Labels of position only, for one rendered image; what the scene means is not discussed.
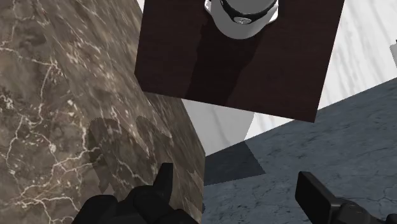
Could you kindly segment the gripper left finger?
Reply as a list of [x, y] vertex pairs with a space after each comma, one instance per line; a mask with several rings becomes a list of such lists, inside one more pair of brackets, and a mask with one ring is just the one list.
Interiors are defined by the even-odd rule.
[[199, 224], [169, 205], [172, 183], [173, 164], [163, 163], [152, 185], [131, 189], [121, 201], [113, 195], [90, 197], [71, 224]]

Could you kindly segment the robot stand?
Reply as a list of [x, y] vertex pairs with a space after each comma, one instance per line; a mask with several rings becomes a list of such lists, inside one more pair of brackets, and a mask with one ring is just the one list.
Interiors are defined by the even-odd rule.
[[145, 0], [135, 75], [145, 92], [313, 122], [345, 0], [279, 0], [247, 39], [204, 0]]

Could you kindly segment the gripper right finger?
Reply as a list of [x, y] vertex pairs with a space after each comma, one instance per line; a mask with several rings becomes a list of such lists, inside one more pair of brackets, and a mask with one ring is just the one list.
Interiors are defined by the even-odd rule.
[[397, 224], [396, 213], [376, 218], [359, 204], [334, 196], [307, 171], [298, 173], [295, 200], [312, 224]]

